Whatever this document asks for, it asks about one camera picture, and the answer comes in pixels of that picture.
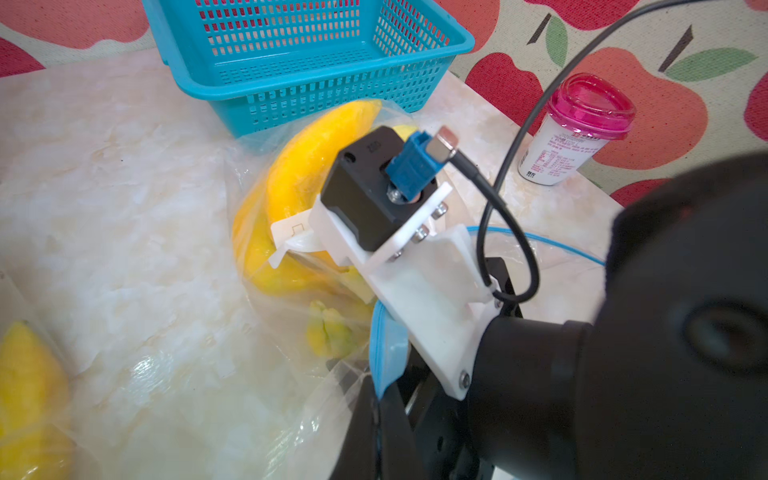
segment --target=pink lid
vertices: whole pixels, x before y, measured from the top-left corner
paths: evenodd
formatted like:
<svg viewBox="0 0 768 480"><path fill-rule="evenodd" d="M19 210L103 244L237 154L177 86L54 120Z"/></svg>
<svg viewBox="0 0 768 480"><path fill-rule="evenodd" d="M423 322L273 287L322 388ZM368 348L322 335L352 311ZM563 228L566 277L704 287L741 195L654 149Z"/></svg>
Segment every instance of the pink lid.
<svg viewBox="0 0 768 480"><path fill-rule="evenodd" d="M547 102L547 110L560 125L604 140L626 138L635 113L627 95L588 73L564 81Z"/></svg>

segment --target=bolt head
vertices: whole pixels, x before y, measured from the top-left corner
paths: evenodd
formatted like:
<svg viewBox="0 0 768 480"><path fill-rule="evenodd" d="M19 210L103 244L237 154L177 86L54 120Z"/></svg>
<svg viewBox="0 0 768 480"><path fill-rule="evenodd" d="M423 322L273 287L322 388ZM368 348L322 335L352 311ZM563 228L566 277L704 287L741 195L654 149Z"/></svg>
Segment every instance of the bolt head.
<svg viewBox="0 0 768 480"><path fill-rule="evenodd" d="M400 257L402 257L402 250L396 251L395 254L392 255L389 258L389 260L387 260L387 261L391 263L391 262L394 262L395 260L399 259Z"/></svg>
<svg viewBox="0 0 768 480"><path fill-rule="evenodd" d="M466 390L469 388L469 384L471 382L472 382L472 377L470 377L466 371L462 370L462 374L458 376L458 386Z"/></svg>
<svg viewBox="0 0 768 480"><path fill-rule="evenodd" d="M416 232L413 234L413 237L411 238L411 240L413 241L413 243L419 243L428 236L429 236L429 227L427 227L426 225L422 225L418 229L416 229Z"/></svg>
<svg viewBox="0 0 768 480"><path fill-rule="evenodd" d="M437 208L435 208L435 211L432 212L432 218L437 220L440 217L442 217L443 215L445 215L447 212L448 212L448 205L446 205L445 203L441 202L437 206Z"/></svg>
<svg viewBox="0 0 768 480"><path fill-rule="evenodd" d="M389 198L389 201L396 204L402 199L402 192L396 188L390 188L386 193L387 198Z"/></svg>

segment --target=red apple print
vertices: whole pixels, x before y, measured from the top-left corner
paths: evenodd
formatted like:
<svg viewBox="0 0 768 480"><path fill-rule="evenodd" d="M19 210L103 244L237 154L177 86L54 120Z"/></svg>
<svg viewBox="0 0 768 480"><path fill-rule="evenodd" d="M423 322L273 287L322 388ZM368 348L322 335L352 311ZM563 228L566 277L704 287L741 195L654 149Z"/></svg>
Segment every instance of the red apple print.
<svg viewBox="0 0 768 480"><path fill-rule="evenodd" d="M746 6L758 12L768 12L768 0L744 0Z"/></svg>
<svg viewBox="0 0 768 480"><path fill-rule="evenodd" d="M752 133L768 141L768 73L752 89L746 101L744 121Z"/></svg>
<svg viewBox="0 0 768 480"><path fill-rule="evenodd" d="M27 73L45 68L29 53L10 41L0 38L0 77Z"/></svg>
<svg viewBox="0 0 768 480"><path fill-rule="evenodd" d="M437 0L437 2L475 37L475 48L472 51L480 50L496 29L499 0Z"/></svg>
<svg viewBox="0 0 768 480"><path fill-rule="evenodd" d="M645 197L651 190L661 184L669 181L669 178L654 178L653 180L640 180L633 184L624 185L611 194L611 198L616 200L622 207L629 207L631 204Z"/></svg>
<svg viewBox="0 0 768 480"><path fill-rule="evenodd" d="M2 0L0 23L69 48L134 41L149 28L141 0Z"/></svg>
<svg viewBox="0 0 768 480"><path fill-rule="evenodd" d="M621 48L603 48L589 55L574 73L586 71L623 91L637 115L626 139L612 141L594 159L603 165L648 170L682 157L699 143L707 129L707 106L681 84L654 77Z"/></svg>
<svg viewBox="0 0 768 480"><path fill-rule="evenodd" d="M547 5L555 10L563 22L579 30L597 30L607 27L625 16L640 0L525 0Z"/></svg>
<svg viewBox="0 0 768 480"><path fill-rule="evenodd" d="M493 104L516 124L522 125L544 92L538 78L530 71L519 70L506 53L491 53L472 67L466 84ZM538 131L542 112L531 126Z"/></svg>

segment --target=yellow fruit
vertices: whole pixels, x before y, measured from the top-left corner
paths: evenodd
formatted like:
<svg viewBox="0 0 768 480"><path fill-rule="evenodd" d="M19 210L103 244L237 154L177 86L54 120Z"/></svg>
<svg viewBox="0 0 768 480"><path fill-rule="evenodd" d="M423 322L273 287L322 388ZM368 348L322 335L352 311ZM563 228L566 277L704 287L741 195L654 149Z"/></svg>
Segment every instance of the yellow fruit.
<svg viewBox="0 0 768 480"><path fill-rule="evenodd" d="M352 330L344 323L339 310L327 308L319 300L310 303L306 341L315 355L332 359L344 358L356 346Z"/></svg>
<svg viewBox="0 0 768 480"><path fill-rule="evenodd" d="M24 323L13 323L0 345L0 478L68 478L72 443L67 376L51 350Z"/></svg>
<svg viewBox="0 0 768 480"><path fill-rule="evenodd" d="M395 127L392 127L392 129L398 136L400 136L402 141L406 141L408 140L408 137L413 135L419 129L419 127L416 127L415 125L396 125Z"/></svg>
<svg viewBox="0 0 768 480"><path fill-rule="evenodd" d="M273 269L266 262L275 252L270 225L312 207L339 150L362 137L380 109L381 101L360 100L324 114L291 139L266 181L248 193L235 215L232 244L238 269L259 290L282 295L333 288L327 273L319 273L290 255ZM345 271L326 252L314 257L335 271Z"/></svg>
<svg viewBox="0 0 768 480"><path fill-rule="evenodd" d="M339 150L371 129L379 100L351 101L308 125L277 157L266 180L270 224L312 208Z"/></svg>

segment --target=white tag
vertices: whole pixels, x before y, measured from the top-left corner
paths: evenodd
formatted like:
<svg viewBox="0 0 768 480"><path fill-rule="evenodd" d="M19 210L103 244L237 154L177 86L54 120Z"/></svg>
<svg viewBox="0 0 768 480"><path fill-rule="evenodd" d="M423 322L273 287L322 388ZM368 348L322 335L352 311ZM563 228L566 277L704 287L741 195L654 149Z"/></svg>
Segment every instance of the white tag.
<svg viewBox="0 0 768 480"><path fill-rule="evenodd" d="M299 233L310 230L310 212L312 209L304 210L300 214L293 215L270 225L272 230L272 240L275 247L280 248L289 238Z"/></svg>
<svg viewBox="0 0 768 480"><path fill-rule="evenodd" d="M288 253L288 250L301 253L312 253L322 252L325 250L325 248L323 248L323 245L320 243L320 239L317 237L317 235L315 235L314 231L311 229L305 230L302 233L294 235L293 237L284 241L282 245L277 247L275 253L273 253L269 258L269 262L272 268L277 268L280 266L280 262L283 261L283 257L286 253Z"/></svg>

